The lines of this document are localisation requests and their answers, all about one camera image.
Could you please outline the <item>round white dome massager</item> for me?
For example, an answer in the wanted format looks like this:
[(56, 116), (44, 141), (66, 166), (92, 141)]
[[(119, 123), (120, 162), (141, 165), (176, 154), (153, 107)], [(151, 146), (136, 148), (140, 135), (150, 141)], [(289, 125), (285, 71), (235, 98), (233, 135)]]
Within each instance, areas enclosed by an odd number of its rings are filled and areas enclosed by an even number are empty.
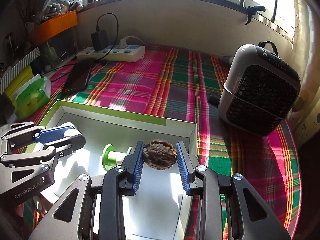
[(76, 135), (81, 135), (81, 132), (77, 129), (77, 127), (71, 122), (65, 122), (60, 126), (63, 128), (63, 137), (68, 138)]

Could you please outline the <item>green white spool roller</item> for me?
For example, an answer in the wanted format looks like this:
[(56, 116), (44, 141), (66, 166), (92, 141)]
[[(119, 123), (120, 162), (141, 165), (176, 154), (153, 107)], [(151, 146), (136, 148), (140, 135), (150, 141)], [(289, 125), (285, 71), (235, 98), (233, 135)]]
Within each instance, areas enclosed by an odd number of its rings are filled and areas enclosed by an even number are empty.
[(132, 151), (133, 147), (130, 146), (127, 151), (124, 152), (116, 152), (114, 150), (114, 146), (112, 144), (107, 144), (101, 156), (101, 162), (103, 169), (105, 171), (109, 171), (112, 168), (119, 166), (122, 164), (124, 158), (129, 155)]

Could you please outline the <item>brown walnut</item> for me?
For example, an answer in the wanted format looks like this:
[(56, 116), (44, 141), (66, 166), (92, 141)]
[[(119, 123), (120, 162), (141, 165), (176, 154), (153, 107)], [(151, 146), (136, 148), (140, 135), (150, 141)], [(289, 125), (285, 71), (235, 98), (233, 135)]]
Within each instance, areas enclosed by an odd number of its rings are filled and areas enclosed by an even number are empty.
[(171, 143), (155, 139), (145, 144), (143, 160), (153, 169), (167, 170), (176, 163), (177, 151)]

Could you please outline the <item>green tissue pack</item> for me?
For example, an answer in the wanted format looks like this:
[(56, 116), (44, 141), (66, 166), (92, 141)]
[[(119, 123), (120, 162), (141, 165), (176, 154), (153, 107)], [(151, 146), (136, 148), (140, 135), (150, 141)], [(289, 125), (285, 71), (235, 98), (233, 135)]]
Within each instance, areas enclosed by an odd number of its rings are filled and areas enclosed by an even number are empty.
[(51, 81), (37, 74), (27, 81), (13, 95), (15, 115), (18, 120), (24, 120), (49, 102), (51, 96)]

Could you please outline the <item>striped white box lid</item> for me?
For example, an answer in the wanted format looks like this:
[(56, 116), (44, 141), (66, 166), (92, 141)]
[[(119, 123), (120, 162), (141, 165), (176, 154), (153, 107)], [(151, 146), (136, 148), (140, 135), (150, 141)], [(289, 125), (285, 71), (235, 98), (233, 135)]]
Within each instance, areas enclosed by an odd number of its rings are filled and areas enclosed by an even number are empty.
[(30, 53), (28, 53), (23, 59), (21, 59), (17, 64), (15, 64), (11, 70), (7, 72), (1, 78), (1, 94), (5, 91), (5, 89), (11, 84), (14, 78), (20, 74), (24, 68), (26, 68), (29, 64), (31, 64), (36, 58), (41, 55), (40, 50), (36, 47)]

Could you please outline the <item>yellow box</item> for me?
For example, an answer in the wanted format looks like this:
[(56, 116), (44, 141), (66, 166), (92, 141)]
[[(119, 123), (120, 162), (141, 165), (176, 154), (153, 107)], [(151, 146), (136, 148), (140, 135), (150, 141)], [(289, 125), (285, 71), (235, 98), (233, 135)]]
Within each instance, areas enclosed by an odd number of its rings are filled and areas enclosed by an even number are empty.
[(4, 93), (12, 100), (13, 95), (30, 79), (34, 77), (31, 65), (26, 66), (8, 85)]

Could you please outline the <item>black smartphone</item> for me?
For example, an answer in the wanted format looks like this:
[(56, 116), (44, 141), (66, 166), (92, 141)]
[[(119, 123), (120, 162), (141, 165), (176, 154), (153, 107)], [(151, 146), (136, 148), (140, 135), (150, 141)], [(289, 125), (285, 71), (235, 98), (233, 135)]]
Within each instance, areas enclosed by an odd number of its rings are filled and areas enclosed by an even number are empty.
[(62, 97), (69, 97), (85, 90), (88, 86), (95, 59), (84, 59), (76, 63), (61, 90)]

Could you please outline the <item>white green cardboard box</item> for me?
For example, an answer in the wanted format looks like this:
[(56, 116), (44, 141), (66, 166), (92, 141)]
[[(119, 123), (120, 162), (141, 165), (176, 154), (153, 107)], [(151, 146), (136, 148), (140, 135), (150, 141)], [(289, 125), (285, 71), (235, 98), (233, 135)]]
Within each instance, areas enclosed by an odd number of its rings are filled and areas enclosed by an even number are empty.
[[(119, 111), (71, 101), (56, 101), (40, 119), (51, 128), (71, 122), (86, 144), (59, 160), (54, 184), (42, 191), (55, 203), (77, 176), (103, 176), (101, 155), (111, 144), (116, 152), (131, 151), (137, 142), (153, 139), (171, 144), (181, 141), (188, 153), (196, 154), (197, 126), (193, 122)], [(144, 165), (137, 194), (123, 198), (125, 232), (128, 239), (184, 239), (192, 198), (185, 194), (178, 166), (159, 171)]]

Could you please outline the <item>black charger adapter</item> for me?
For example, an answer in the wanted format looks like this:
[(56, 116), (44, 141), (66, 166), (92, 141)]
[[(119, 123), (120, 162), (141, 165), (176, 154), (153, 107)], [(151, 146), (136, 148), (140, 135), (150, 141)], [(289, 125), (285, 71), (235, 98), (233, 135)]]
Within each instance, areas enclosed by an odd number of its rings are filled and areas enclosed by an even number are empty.
[(104, 50), (108, 47), (108, 38), (106, 30), (100, 30), (99, 26), (96, 26), (95, 32), (91, 34), (91, 40), (95, 51)]

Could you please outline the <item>white power strip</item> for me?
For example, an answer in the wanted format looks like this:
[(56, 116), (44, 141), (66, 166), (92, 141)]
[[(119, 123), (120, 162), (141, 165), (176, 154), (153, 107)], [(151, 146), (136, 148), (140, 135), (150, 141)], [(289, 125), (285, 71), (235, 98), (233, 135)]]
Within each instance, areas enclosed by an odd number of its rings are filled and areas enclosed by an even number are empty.
[(145, 55), (145, 46), (128, 45), (124, 49), (118, 49), (108, 46), (104, 50), (96, 51), (93, 47), (87, 47), (81, 52), (77, 53), (78, 60), (94, 58), (96, 60), (106, 61), (123, 61), (123, 62), (137, 62)]

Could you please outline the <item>orange box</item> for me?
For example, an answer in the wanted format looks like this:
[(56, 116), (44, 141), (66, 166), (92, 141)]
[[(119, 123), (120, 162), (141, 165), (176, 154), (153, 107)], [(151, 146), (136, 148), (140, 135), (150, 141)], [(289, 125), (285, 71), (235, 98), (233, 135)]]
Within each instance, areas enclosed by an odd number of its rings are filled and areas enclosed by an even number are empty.
[(68, 30), (78, 24), (76, 11), (70, 11), (60, 16), (55, 16), (34, 28), (29, 34), (29, 42), (33, 46), (39, 46), (48, 39)]

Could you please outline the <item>white plug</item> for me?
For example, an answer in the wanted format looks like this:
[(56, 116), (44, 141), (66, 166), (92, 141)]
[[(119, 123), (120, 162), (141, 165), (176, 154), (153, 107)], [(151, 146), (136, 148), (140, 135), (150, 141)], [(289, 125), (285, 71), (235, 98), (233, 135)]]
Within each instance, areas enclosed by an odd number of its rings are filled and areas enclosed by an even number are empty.
[(118, 49), (124, 49), (125, 47), (127, 47), (127, 40), (129, 40), (131, 38), (141, 42), (143, 45), (146, 45), (146, 43), (144, 41), (142, 41), (140, 38), (132, 36), (132, 35), (129, 35), (129, 36), (126, 36), (126, 37), (120, 39), (117, 48)]

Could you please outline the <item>grey black mini heater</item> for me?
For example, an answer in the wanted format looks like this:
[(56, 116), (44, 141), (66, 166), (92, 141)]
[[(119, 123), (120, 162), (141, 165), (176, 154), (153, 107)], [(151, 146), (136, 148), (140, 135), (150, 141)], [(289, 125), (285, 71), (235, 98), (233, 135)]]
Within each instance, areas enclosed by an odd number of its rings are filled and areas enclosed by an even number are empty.
[(223, 84), (219, 116), (264, 137), (286, 118), (299, 93), (297, 72), (276, 52), (245, 44), (236, 51)]

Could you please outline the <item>plaid pink green cloth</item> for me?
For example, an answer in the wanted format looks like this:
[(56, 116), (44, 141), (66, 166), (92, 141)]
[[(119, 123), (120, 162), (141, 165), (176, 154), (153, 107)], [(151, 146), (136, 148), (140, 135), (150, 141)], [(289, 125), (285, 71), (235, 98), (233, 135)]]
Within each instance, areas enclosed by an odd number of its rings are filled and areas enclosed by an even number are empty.
[(243, 174), (294, 235), (302, 190), (289, 124), (258, 137), (223, 122), (208, 96), (221, 93), (228, 71), (218, 57), (152, 46), (135, 63), (96, 65), (88, 88), (71, 100), (197, 123), (200, 163), (219, 174)]

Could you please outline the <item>plastic bags pile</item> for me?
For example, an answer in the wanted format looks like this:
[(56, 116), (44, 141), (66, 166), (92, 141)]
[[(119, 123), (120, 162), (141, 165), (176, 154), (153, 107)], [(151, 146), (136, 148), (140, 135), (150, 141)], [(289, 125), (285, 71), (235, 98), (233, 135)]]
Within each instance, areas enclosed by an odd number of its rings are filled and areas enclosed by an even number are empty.
[(37, 14), (37, 19), (46, 21), (70, 11), (80, 11), (83, 6), (83, 0), (46, 0), (42, 11)]

